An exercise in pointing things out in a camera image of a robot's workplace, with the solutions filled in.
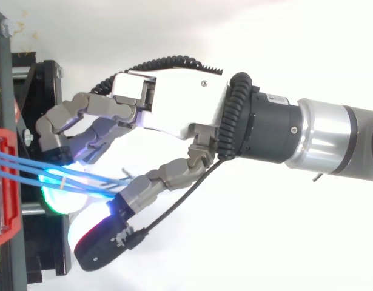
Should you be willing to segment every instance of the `red clip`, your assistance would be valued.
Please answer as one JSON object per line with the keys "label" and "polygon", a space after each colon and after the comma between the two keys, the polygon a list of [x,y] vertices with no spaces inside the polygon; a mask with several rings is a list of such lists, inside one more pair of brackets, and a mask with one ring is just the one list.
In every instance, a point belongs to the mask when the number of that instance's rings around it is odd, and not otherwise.
{"label": "red clip", "polygon": [[[17,156],[16,133],[0,129],[0,152]],[[18,175],[19,171],[1,166],[3,172]],[[0,234],[0,245],[13,238],[21,229],[21,207],[19,199],[19,182],[1,178],[2,209],[4,211],[3,228]]]}

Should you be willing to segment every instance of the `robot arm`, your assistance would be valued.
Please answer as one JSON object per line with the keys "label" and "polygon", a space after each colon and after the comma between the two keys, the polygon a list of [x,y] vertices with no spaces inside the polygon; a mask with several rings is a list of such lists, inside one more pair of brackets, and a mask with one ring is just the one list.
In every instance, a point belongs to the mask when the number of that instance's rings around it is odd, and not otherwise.
{"label": "robot arm", "polygon": [[[99,118],[67,139],[63,131],[85,113]],[[187,197],[217,165],[236,156],[373,181],[373,111],[261,93],[245,73],[228,85],[221,75],[201,70],[130,70],[115,76],[110,97],[79,93],[47,112],[36,128],[43,152],[64,164],[95,162],[136,126],[194,137],[189,158],[135,178],[108,203],[110,215],[74,249],[84,270],[108,264],[144,239],[157,222],[134,232],[127,221],[159,193],[197,181]],[[206,171],[216,152],[219,164]]]}

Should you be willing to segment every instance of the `white wall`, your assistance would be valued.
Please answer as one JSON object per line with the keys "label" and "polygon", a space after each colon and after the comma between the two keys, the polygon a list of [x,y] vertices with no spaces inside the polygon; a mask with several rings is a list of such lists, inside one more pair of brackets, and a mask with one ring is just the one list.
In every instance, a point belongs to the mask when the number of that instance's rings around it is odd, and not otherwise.
{"label": "white wall", "polygon": [[[24,23],[14,51],[64,67],[64,99],[131,65],[186,54],[229,76],[244,70],[263,92],[373,109],[373,0],[0,0],[0,10]],[[145,173],[187,145],[135,130],[96,171]],[[76,263],[29,290],[373,290],[373,183],[313,177],[227,162],[135,250],[93,273]],[[133,224],[181,193],[161,195]]]}

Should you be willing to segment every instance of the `glowing object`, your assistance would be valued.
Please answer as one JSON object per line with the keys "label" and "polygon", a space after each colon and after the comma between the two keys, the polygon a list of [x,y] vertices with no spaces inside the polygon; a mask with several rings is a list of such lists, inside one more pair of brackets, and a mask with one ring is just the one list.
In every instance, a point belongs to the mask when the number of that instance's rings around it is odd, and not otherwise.
{"label": "glowing object", "polygon": [[110,211],[105,202],[93,203],[84,209],[70,225],[67,235],[70,249],[74,252],[79,240],[108,216]]}
{"label": "glowing object", "polygon": [[[80,163],[71,164],[68,166],[65,166],[65,168],[77,170],[77,171],[84,171],[84,166],[82,166]],[[49,172],[51,174],[56,175],[62,175],[62,172],[56,169],[47,169],[46,172]],[[67,178],[75,179],[76,181],[86,183],[87,180],[85,178],[75,178],[70,175],[65,175]],[[52,184],[60,185],[60,181],[57,181],[53,178],[46,177],[44,175],[39,175],[38,179],[41,182],[47,182]],[[45,202],[52,208],[55,212],[60,214],[69,214],[72,212],[79,211],[81,208],[84,207],[85,203],[87,202],[87,195],[80,194],[80,193],[72,193],[60,189],[53,189],[53,188],[47,188],[42,187],[43,196],[45,199]]]}

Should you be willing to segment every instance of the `black coiled cable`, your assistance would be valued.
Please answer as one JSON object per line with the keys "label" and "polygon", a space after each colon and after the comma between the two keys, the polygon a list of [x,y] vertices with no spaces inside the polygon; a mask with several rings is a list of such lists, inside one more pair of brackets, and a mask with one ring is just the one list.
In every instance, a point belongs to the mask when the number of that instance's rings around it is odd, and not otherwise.
{"label": "black coiled cable", "polygon": [[234,159],[237,154],[235,147],[236,129],[246,99],[252,89],[251,77],[246,73],[237,73],[230,80],[230,95],[225,102],[223,118],[218,131],[218,158]]}
{"label": "black coiled cable", "polygon": [[[223,73],[223,71],[220,69],[203,66],[201,62],[196,61],[196,59],[190,58],[188,56],[168,56],[166,58],[154,59],[152,61],[144,62],[143,64],[129,68],[128,70],[125,70],[124,73],[127,73],[129,70],[154,71],[161,69],[169,69],[173,67],[196,69],[199,71],[204,71],[218,75],[221,75]],[[117,74],[114,74],[113,76],[107,78],[103,82],[97,84],[96,87],[92,88],[90,92],[104,96],[108,95],[112,91],[112,85],[116,75]]]}

